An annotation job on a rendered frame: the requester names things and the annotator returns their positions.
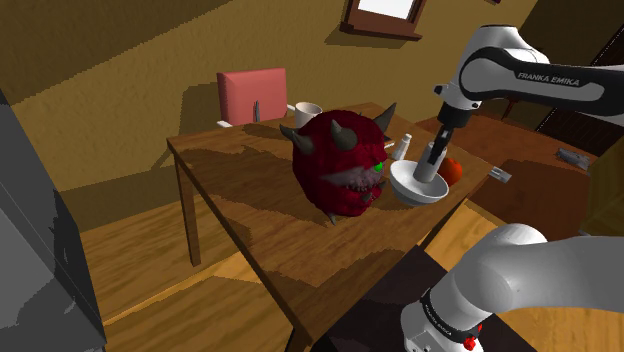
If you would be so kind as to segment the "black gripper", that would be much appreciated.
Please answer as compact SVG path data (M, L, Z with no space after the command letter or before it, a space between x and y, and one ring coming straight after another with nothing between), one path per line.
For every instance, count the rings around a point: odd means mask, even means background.
M465 127L471 116L471 110L455 108L447 103L442 104L437 120L443 126L440 127L433 142L433 147L427 160L429 164L434 165L447 147L452 136L452 129Z

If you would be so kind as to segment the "red orange fruit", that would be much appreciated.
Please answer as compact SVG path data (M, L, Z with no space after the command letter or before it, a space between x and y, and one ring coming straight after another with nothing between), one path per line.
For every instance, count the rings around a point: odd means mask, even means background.
M463 175L461 164L449 157L445 157L438 168L438 174L445 180L449 187L460 181Z

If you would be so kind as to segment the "grey cylinder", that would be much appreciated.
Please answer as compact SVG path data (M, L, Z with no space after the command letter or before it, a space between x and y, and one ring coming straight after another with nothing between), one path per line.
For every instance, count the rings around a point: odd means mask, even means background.
M446 156L447 148L444 148L439 154L435 154L434 145L434 141L428 143L414 170L413 177L421 183L430 183L435 178L440 164Z

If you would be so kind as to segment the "white shaker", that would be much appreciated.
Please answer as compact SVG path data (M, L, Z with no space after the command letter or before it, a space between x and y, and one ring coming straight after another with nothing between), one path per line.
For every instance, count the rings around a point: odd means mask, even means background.
M399 161L405 158L411 139L412 135L409 133L405 133L402 139L396 143L395 149L392 153L393 160Z

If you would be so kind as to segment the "white bowl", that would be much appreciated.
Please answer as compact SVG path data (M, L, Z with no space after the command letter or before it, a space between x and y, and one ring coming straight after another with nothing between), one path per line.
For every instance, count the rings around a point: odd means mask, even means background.
M414 177L418 166L416 161L399 160L390 165L390 183L393 193L403 203L421 206L435 203L449 193L449 186L435 174L431 182L420 182Z

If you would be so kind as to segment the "red horned monster head toy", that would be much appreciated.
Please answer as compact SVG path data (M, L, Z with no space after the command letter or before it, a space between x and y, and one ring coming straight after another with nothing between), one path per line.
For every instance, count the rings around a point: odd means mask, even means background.
M292 170L306 198L332 223L362 215L383 192L385 137L395 108L375 118L331 110L301 128L279 127L293 145Z

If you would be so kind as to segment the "grey flat device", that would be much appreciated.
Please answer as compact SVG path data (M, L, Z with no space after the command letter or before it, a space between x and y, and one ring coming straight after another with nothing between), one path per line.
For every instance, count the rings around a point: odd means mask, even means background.
M589 169L590 158L586 155L582 155L565 148L559 148L556 155L570 165L576 166L585 171Z

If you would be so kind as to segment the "white mug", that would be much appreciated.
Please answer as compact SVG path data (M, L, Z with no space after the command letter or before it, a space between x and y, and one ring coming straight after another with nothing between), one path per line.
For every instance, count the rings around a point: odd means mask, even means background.
M311 119L323 112L322 108L310 102L298 102L295 105L287 105L287 109L294 113L295 127L301 128Z

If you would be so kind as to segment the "brown wooden window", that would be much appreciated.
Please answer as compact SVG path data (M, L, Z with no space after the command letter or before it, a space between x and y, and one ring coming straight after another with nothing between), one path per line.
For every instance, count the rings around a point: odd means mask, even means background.
M348 0L341 32L419 41L416 26L427 0Z

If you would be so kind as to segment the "dark robot stand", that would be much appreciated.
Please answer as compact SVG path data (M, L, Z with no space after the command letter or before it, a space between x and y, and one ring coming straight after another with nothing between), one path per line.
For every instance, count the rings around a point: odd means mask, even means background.
M415 247L372 287L312 347L310 352L406 352L402 309L446 274Z

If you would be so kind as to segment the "wooden table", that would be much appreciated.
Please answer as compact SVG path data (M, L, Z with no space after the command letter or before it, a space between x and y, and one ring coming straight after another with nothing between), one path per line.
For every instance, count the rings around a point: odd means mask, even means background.
M291 117L175 136L174 156L193 264L200 249L193 193L203 199L293 326L285 352L310 352L358 300L487 177L492 166L455 145L463 177L442 200L402 204L385 188L360 217L330 223L292 172Z

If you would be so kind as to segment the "pink chair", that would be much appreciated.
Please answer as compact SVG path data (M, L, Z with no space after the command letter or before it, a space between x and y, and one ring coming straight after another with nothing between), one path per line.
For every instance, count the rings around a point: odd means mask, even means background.
M284 68L218 72L216 77L222 121L238 126L287 114Z

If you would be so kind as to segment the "grey cabinet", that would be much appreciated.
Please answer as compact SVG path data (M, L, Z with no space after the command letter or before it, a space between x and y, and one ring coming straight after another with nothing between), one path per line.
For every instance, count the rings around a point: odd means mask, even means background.
M0 352L106 352L77 225L0 91Z

